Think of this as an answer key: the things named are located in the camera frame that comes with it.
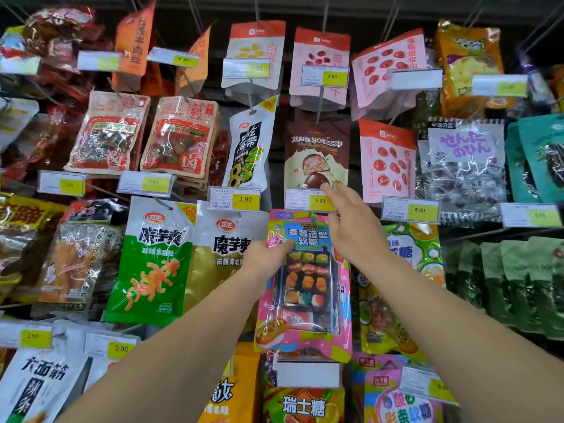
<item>braised snack package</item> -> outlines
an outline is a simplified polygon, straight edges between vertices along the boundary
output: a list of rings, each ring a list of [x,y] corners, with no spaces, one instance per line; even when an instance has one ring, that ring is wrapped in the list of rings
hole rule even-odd
[[[509,282],[509,293],[515,315],[515,327],[523,332],[543,334],[539,308],[535,300],[536,283],[531,281],[530,250],[522,240],[501,242],[501,261]]]
[[[239,270],[251,241],[266,240],[268,216],[268,212],[211,209],[208,202],[198,200],[184,312]]]
[[[525,157],[543,203],[564,199],[564,115],[527,117],[517,122]]]
[[[390,251],[407,260],[422,275],[444,287],[444,270],[439,232],[431,224],[391,224],[384,226]],[[366,277],[359,277],[360,335],[362,351],[381,355],[398,351],[411,359],[427,362],[427,357],[384,297]]]
[[[349,181],[348,120],[288,122],[285,133],[284,190],[319,188]]]
[[[251,343],[238,342],[235,354],[205,406],[197,423],[243,423],[252,422],[256,415],[259,362]]]
[[[362,199],[382,203],[384,196],[415,197],[415,134],[407,129],[360,119]]]
[[[53,423],[87,360],[76,351],[19,348],[0,380],[0,421]]]
[[[349,66],[350,47],[350,35],[323,33],[297,27],[290,76],[290,105],[316,112],[321,97],[321,87],[302,84],[302,67],[304,65]],[[323,93],[321,111],[343,109],[346,103],[346,88],[327,87]]]
[[[441,201],[441,224],[499,220],[506,202],[503,120],[429,118],[427,199]]]
[[[182,315],[196,205],[133,196],[104,322],[165,326]]]
[[[251,84],[248,78],[227,78],[221,80],[228,98],[247,105],[249,94],[258,100],[265,100],[278,95],[282,85],[282,55],[286,22],[260,21],[236,23],[231,25],[228,58],[270,59],[270,76],[257,79]]]
[[[218,104],[182,96],[161,98],[140,169],[207,177],[218,131]]]
[[[530,237],[527,249],[529,273],[535,285],[544,335],[564,340],[564,241],[551,237]]]
[[[73,311],[89,317],[96,291],[115,281],[112,262],[120,256],[126,214],[112,199],[73,202],[39,275],[41,294],[33,315]]]
[[[442,112],[444,117],[470,118],[481,114],[483,98],[472,97],[476,74],[503,74],[499,28],[465,28],[440,20],[435,41],[444,68]],[[510,106],[507,98],[487,98],[486,108]]]
[[[392,90],[391,71],[427,68],[423,29],[369,47],[352,59],[352,120],[369,112],[373,120],[391,118],[415,106],[420,91]]]
[[[229,119],[232,142],[223,177],[224,187],[266,190],[268,181],[264,165],[268,163],[277,104],[278,95]]]
[[[137,170],[150,105],[148,96],[91,92],[88,111],[64,170],[114,176]]]

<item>green snack package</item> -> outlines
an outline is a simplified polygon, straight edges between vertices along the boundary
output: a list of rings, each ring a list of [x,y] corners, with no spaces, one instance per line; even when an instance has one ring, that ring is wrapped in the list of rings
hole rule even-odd
[[[525,241],[501,242],[501,261],[505,277],[509,281],[515,326],[523,332],[542,334],[543,327],[535,302],[535,291],[528,272],[529,260]]]
[[[531,237],[528,250],[532,260],[529,272],[544,335],[551,340],[564,340],[564,240]]]
[[[484,305],[484,271],[480,247],[467,240],[462,242],[455,293],[475,308],[486,311]]]
[[[252,240],[266,240],[269,216],[268,212],[210,209],[208,202],[198,200],[184,313],[241,268]]]
[[[515,324],[513,305],[509,294],[509,281],[503,271],[501,245],[484,242],[480,245],[484,277],[488,291],[490,315],[504,325]]]
[[[196,205],[133,196],[104,322],[165,326],[182,315]]]

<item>seaweed snack package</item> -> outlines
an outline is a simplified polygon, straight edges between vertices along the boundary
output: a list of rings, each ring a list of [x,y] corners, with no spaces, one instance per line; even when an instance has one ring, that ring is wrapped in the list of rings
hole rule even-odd
[[[88,357],[19,348],[0,381],[0,421],[53,423]]]
[[[188,51],[188,53],[200,57],[196,66],[194,68],[177,67],[175,80],[176,95],[193,98],[202,90],[202,86],[206,78],[208,78],[208,50],[211,30],[212,28],[209,26]]]
[[[362,199],[415,197],[415,134],[407,129],[360,119]]]
[[[95,303],[95,291],[123,240],[126,208],[112,199],[73,202],[57,229],[39,275],[41,294],[34,316],[53,312],[84,313]]]
[[[364,378],[364,423],[443,423],[443,405],[399,390],[402,370],[373,370]]]
[[[266,355],[262,423],[344,423],[345,390],[318,387],[277,387],[274,354]]]
[[[31,99],[10,99],[9,108],[0,113],[0,152],[14,142],[25,126],[39,112],[39,104]]]
[[[253,421],[259,407],[257,386],[261,356],[251,343],[237,343],[235,354],[227,364],[212,398],[198,423],[243,423]]]
[[[141,170],[203,180],[209,171],[218,117],[216,102],[182,96],[161,98]]]
[[[540,203],[539,191],[536,188],[535,179],[532,177],[531,165],[525,157],[517,123],[511,123],[507,127],[505,153],[507,154],[513,201],[515,203]]]
[[[64,170],[114,176],[137,170],[133,155],[141,153],[150,105],[148,96],[91,92],[88,111]]]
[[[351,97],[352,120],[370,113],[373,119],[391,118],[415,107],[420,92],[391,89],[391,71],[426,69],[423,29],[418,28],[388,42],[371,46],[352,60],[356,98]]]
[[[528,240],[528,261],[535,302],[544,335],[564,340],[564,241],[551,237]]]
[[[503,74],[499,28],[465,28],[440,20],[436,43],[444,68],[442,111],[445,117],[469,118],[483,110],[483,98],[472,97],[476,74]],[[485,108],[510,106],[507,98],[488,98]]]
[[[444,286],[441,246],[436,226],[392,224],[384,226],[384,230],[391,252],[406,259],[419,273]],[[363,277],[359,286],[362,351],[372,355],[398,351],[418,362],[427,362],[423,352],[374,285]]]
[[[374,370],[396,370],[402,368],[409,362],[402,355],[369,355],[361,352],[353,352],[350,365],[350,378],[352,387],[353,405],[356,416],[355,422],[364,421],[364,378],[366,374]]]
[[[564,199],[564,116],[527,117],[518,122],[519,135],[543,203]]]
[[[321,87],[302,85],[304,65],[349,66],[351,36],[323,33],[302,27],[296,28],[292,74],[290,76],[290,105],[302,110],[317,111]],[[321,111],[343,109],[347,103],[347,89],[327,87],[323,93]]]
[[[492,318],[508,327],[514,326],[513,304],[509,293],[509,281],[503,271],[501,245],[483,242],[480,244],[484,265],[485,284]]]
[[[122,56],[120,70],[112,74],[112,82],[118,91],[137,92],[141,89],[141,77],[147,70],[156,3],[156,0],[150,1],[117,25],[115,51],[121,52]]]
[[[267,236],[267,212],[210,209],[208,202],[198,200],[183,312],[239,270],[251,241]]]
[[[270,247],[287,240],[296,245],[259,300],[254,349],[312,347],[348,362],[353,350],[349,263],[333,248],[327,217],[273,209],[268,230]]]
[[[542,110],[546,113],[560,113],[556,99],[554,99],[554,95],[539,69],[532,63],[524,50],[519,49],[517,57],[521,72],[528,77],[527,95],[532,105],[537,110]]]
[[[0,193],[1,276],[37,264],[63,211],[62,205]]]
[[[248,78],[225,78],[221,87],[228,98],[247,105],[249,94],[258,100],[264,100],[280,93],[282,84],[282,54],[286,22],[260,21],[236,23],[231,25],[231,35],[227,46],[228,58],[270,59],[270,76],[267,79],[255,79],[253,84]]]
[[[288,122],[285,136],[284,190],[348,184],[350,122]]]
[[[165,326],[182,315],[196,205],[131,198],[120,272],[104,322]]]
[[[224,187],[257,188],[261,191],[268,187],[265,165],[277,104],[278,95],[229,119],[232,142],[223,177]]]
[[[519,330],[543,334],[539,309],[535,300],[537,285],[529,276],[531,250],[522,240],[501,242],[501,261],[505,277],[509,282],[509,293],[513,304],[514,325]]]
[[[503,120],[429,118],[430,185],[441,224],[498,221],[506,201]]]
[[[462,242],[455,294],[478,310],[486,312],[486,291],[480,246],[468,240]]]

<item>yellow package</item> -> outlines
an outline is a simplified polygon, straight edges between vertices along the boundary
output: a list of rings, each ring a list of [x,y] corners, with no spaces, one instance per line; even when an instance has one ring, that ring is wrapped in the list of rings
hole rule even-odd
[[[251,423],[259,404],[256,395],[261,355],[252,343],[237,343],[221,381],[198,423]]]
[[[443,116],[479,117],[484,107],[501,109],[512,105],[511,98],[486,100],[471,96],[474,75],[503,74],[499,37],[499,28],[465,28],[447,20],[439,21],[436,43],[444,69]]]

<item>oval logo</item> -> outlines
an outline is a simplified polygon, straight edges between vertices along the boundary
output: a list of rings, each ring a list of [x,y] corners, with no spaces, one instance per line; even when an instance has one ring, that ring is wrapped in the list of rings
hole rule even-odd
[[[153,224],[162,224],[166,221],[166,217],[159,212],[148,212],[145,214],[145,221]]]
[[[233,221],[224,218],[217,221],[215,225],[223,231],[233,231],[236,227],[236,224]]]

